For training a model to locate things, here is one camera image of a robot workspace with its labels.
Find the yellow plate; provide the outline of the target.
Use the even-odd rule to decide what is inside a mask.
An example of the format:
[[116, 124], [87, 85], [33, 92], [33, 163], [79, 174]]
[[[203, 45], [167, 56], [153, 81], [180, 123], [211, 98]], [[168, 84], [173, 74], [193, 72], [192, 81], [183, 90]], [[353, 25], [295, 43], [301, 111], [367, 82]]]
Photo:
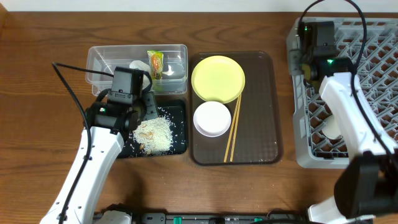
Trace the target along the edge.
[[230, 103], [244, 90], [246, 77], [235, 60], [221, 55], [201, 60], [193, 69], [193, 91], [204, 101]]

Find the white cup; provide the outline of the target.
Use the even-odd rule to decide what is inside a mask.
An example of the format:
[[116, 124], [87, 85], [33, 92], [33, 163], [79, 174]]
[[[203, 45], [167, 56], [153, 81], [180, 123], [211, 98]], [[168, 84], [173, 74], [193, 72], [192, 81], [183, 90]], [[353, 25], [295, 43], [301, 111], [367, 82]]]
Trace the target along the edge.
[[322, 128], [322, 133], [328, 139], [339, 139], [341, 137], [341, 132], [338, 127], [338, 123], [333, 115], [327, 117], [323, 122], [325, 125]]

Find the yellow green snack wrapper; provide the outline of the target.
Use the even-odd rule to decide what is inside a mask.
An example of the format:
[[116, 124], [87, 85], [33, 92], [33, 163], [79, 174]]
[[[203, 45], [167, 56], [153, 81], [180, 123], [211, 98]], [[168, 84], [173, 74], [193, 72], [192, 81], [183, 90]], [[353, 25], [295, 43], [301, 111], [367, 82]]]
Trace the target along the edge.
[[147, 51], [150, 65], [150, 75], [154, 80], [162, 79], [162, 71], [164, 67], [164, 54], [156, 50]]

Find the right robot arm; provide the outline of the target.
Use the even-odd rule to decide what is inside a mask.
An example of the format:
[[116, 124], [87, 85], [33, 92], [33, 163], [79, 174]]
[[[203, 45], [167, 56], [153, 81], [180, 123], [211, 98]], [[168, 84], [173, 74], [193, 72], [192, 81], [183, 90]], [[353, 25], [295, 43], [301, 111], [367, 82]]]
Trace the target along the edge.
[[291, 75], [317, 89], [345, 140], [349, 164], [333, 196], [308, 208], [312, 223], [352, 223], [397, 213], [397, 142], [369, 106], [350, 58], [288, 52]]

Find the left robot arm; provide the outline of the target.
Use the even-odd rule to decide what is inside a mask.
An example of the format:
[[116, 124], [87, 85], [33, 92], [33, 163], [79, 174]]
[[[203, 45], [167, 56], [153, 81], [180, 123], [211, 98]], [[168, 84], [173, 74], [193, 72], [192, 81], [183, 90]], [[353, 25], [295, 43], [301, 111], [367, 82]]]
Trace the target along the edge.
[[81, 111], [84, 129], [71, 169], [42, 223], [92, 223], [100, 193], [129, 134], [158, 117], [152, 92], [105, 89]]

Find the white tissue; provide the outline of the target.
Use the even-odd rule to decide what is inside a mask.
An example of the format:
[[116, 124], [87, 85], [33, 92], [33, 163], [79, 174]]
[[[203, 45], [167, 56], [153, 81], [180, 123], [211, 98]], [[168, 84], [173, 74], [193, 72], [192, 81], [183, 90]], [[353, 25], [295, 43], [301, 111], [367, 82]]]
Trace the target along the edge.
[[[129, 68], [143, 70], [147, 73], [150, 72], [150, 66], [141, 60], [133, 60], [129, 64]], [[150, 81], [149, 81], [148, 77], [146, 75], [144, 75], [142, 88], [143, 89], [146, 88], [149, 84], [150, 84]]]

